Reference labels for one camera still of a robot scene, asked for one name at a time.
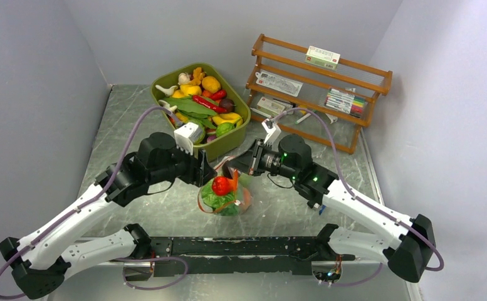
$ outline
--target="wooden shelf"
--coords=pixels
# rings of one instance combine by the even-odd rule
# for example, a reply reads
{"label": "wooden shelf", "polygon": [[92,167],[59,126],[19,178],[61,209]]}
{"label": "wooden shelf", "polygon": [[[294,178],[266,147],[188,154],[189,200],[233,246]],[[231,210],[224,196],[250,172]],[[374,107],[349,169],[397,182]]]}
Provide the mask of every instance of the wooden shelf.
{"label": "wooden shelf", "polygon": [[[357,137],[361,127],[368,127],[372,121],[372,113],[375,103],[380,95],[387,95],[392,82],[392,72],[373,68],[345,58],[339,59],[335,71],[305,63],[305,55],[308,48],[276,40],[261,34],[256,40],[252,55],[256,56],[256,64],[246,83],[251,90],[248,100],[249,106],[257,93],[271,95],[272,97],[286,100],[297,105],[304,105],[310,109],[336,116],[355,124],[350,145],[337,144],[337,149],[352,154],[356,148]],[[278,92],[276,90],[258,85],[256,72],[268,71],[277,75],[302,82],[303,86],[297,97]],[[361,117],[354,117],[343,112],[338,112],[324,105],[326,95],[331,89],[337,89],[344,93],[363,98],[365,103]],[[356,88],[357,93],[347,91],[345,88]],[[255,120],[263,118],[254,115]],[[304,138],[330,145],[327,139],[315,136],[311,133],[300,131],[286,125],[281,128],[287,132],[298,134]]]}

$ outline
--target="medicine box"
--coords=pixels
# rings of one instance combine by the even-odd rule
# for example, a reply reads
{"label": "medicine box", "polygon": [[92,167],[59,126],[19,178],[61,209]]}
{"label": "medicine box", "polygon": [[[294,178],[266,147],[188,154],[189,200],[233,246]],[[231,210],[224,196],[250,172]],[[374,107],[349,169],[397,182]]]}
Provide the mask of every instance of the medicine box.
{"label": "medicine box", "polygon": [[278,114],[286,110],[286,107],[284,105],[281,105],[266,97],[261,97],[260,100],[258,100],[258,103],[256,104],[256,108],[271,116],[277,116]]}
{"label": "medicine box", "polygon": [[306,62],[312,65],[335,70],[339,63],[339,53],[331,52],[315,46],[308,47]]}

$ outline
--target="cable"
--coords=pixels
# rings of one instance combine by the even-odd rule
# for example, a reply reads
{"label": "cable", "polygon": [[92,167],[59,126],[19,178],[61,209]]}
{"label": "cable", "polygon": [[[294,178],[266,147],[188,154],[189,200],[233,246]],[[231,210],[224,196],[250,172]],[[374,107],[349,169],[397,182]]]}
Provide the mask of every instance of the cable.
{"label": "cable", "polygon": [[148,193],[148,194],[146,194],[146,196],[152,196],[153,194],[157,194],[157,193],[164,193],[164,192],[168,191],[173,186],[173,183],[175,183],[175,182],[171,182],[171,184],[169,184],[169,187],[164,189],[164,190],[157,191],[156,193]]}
{"label": "cable", "polygon": [[285,115],[287,115],[287,113],[293,112],[293,111],[297,111],[297,110],[304,111],[306,113],[312,114],[315,118],[317,118],[317,120],[321,123],[321,125],[326,130],[326,133],[328,135],[328,139],[329,139],[330,144],[332,146],[333,158],[334,158],[334,161],[335,161],[335,168],[337,169],[337,174],[339,176],[339,179],[341,180],[341,183],[343,184],[343,186],[345,186],[345,189],[348,191],[348,193],[354,199],[356,199],[357,201],[361,202],[365,206],[369,207],[370,209],[373,209],[374,211],[376,211],[376,212],[380,213],[381,215],[385,216],[386,218],[389,218],[394,223],[397,223],[397,224],[405,227],[408,231],[410,231],[411,233],[415,234],[423,243],[425,243],[433,251],[433,253],[435,253],[435,255],[437,256],[437,259],[439,260],[439,266],[438,267],[435,267],[435,268],[426,267],[426,270],[428,270],[428,271],[434,271],[434,272],[438,272],[438,271],[442,270],[444,268],[444,260],[442,258],[442,255],[440,254],[440,252],[437,250],[437,248],[428,239],[426,239],[417,230],[413,229],[408,224],[405,224],[403,221],[401,221],[401,220],[393,217],[393,215],[391,215],[389,213],[386,213],[385,211],[381,210],[380,208],[374,206],[373,204],[370,204],[368,201],[364,200],[363,198],[360,198],[359,196],[356,196],[355,195],[355,193],[348,186],[345,178],[343,177],[343,172],[341,171],[341,167],[339,166],[339,159],[338,159],[338,156],[337,156],[337,150],[335,148],[335,143],[333,142],[333,137],[332,137],[332,134],[330,133],[330,129],[328,128],[328,126],[326,125],[326,123],[321,119],[321,117],[319,117],[319,115],[317,115],[315,112],[313,112],[311,110],[308,110],[306,108],[297,107],[297,108],[291,108],[291,109],[289,109],[287,111],[282,112],[281,114],[279,114],[278,116],[276,116],[275,118],[273,118],[272,121],[273,122],[277,122],[280,118],[282,118]]}
{"label": "cable", "polygon": [[272,182],[274,185],[277,185],[277,186],[278,186],[278,187],[280,187],[280,188],[283,188],[283,189],[290,189],[290,188],[293,188],[293,181],[292,181],[291,179],[290,179],[291,186],[290,186],[290,187],[286,187],[286,186],[281,186],[281,185],[279,185],[279,184],[275,183],[275,182],[273,181],[273,179],[271,178],[271,173],[270,173],[270,172],[267,174],[267,178],[268,178],[268,179],[269,179],[269,180],[270,180],[270,181],[271,181],[271,182]]}
{"label": "cable", "polygon": [[188,275],[188,270],[189,270],[188,263],[185,260],[183,260],[179,257],[172,257],[172,256],[160,257],[160,258],[148,258],[148,259],[120,258],[117,260],[122,261],[122,262],[157,262],[157,261],[176,260],[176,261],[182,262],[182,264],[184,265],[184,273],[182,273],[182,275],[177,280],[170,282],[166,285],[159,286],[159,287],[137,287],[136,285],[132,285],[127,281],[127,278],[125,278],[125,269],[123,269],[123,272],[122,272],[123,284],[125,284],[126,286],[128,286],[132,289],[135,289],[135,290],[162,290],[163,288],[170,287],[170,286],[175,285],[175,284],[179,283],[180,281],[182,281],[182,279],[184,279],[184,277],[186,277],[186,275]]}
{"label": "cable", "polygon": [[[96,194],[93,198],[89,199],[88,201],[84,202],[84,203],[81,203],[78,208],[79,209],[82,209],[88,205],[90,205],[91,203],[94,203],[95,201],[97,201],[109,188],[110,186],[112,185],[112,183],[114,182],[114,179],[116,179],[116,175],[118,174],[118,171],[120,170],[120,167],[122,166],[122,163],[123,163],[123,160],[125,159],[125,156],[127,155],[127,151],[128,151],[128,148],[130,146],[130,144],[132,143],[132,139],[134,138],[134,135],[136,134],[136,132],[138,131],[138,128],[140,127],[140,124],[142,123],[142,121],[144,121],[144,119],[146,118],[146,116],[149,115],[149,113],[153,112],[154,110],[161,110],[163,111],[164,113],[166,114],[169,114],[173,120],[175,120],[175,122],[177,122],[178,124],[181,124],[182,122],[173,114],[173,112],[171,112],[170,110],[167,110],[166,108],[163,108],[163,107],[160,107],[158,105],[154,105],[150,108],[148,108],[139,118],[138,120],[136,121],[136,124],[134,124],[130,134],[129,134],[129,137],[127,139],[127,141],[125,142],[125,145],[123,147],[123,150],[122,150],[122,153],[120,154],[120,157],[118,158],[118,162],[116,163],[116,167],[114,169],[114,171],[112,172],[112,175],[110,176],[110,179],[108,180],[107,184],[105,185],[105,187],[103,187],[103,189],[101,189],[101,191]],[[62,224],[64,221],[66,221],[71,215],[75,214],[77,211],[75,210],[71,210],[67,213],[65,213],[63,216],[61,216],[60,218],[58,218],[53,224],[51,224],[47,229],[45,229],[44,231],[42,231],[40,233],[40,235],[38,235],[35,239],[33,239],[28,245],[28,246],[25,246],[24,248],[22,248],[22,250],[19,250],[18,252],[16,252],[1,268],[0,268],[0,277],[1,275],[7,270],[7,268],[15,261],[17,260],[19,257],[25,255],[29,249],[30,249],[30,246],[36,246],[45,236],[47,236],[48,234],[50,234],[55,228],[57,228],[57,226],[59,226],[60,224]],[[5,296],[5,295],[1,295],[0,294],[0,299],[1,300],[14,300],[14,299],[18,299],[18,298],[22,298],[24,297],[25,294],[24,293],[21,293],[21,294],[18,294],[18,295],[10,295],[10,296]]]}
{"label": "cable", "polygon": [[295,255],[289,255],[289,257],[293,257],[293,258],[298,259],[300,261],[308,261],[308,260],[312,259],[313,257],[315,257],[317,255],[319,255],[319,252],[315,252],[314,254],[311,254],[308,257],[304,258],[304,259],[300,258],[299,256],[295,256]]}

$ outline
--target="white box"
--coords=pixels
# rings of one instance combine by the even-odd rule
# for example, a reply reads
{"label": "white box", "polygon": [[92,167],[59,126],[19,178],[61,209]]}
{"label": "white box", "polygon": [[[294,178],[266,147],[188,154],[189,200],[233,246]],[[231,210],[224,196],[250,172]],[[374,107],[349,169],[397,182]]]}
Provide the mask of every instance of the white box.
{"label": "white box", "polygon": [[339,63],[339,53],[331,52],[315,46],[308,47],[306,62],[312,65],[335,70]]}

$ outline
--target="red tomato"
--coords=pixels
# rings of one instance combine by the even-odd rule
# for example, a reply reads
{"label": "red tomato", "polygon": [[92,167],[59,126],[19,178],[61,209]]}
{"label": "red tomato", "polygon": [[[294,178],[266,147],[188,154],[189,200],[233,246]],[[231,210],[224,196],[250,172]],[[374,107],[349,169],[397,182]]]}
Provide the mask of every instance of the red tomato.
{"label": "red tomato", "polygon": [[215,177],[212,182],[212,191],[216,196],[225,196],[232,191],[232,184],[227,177]]}

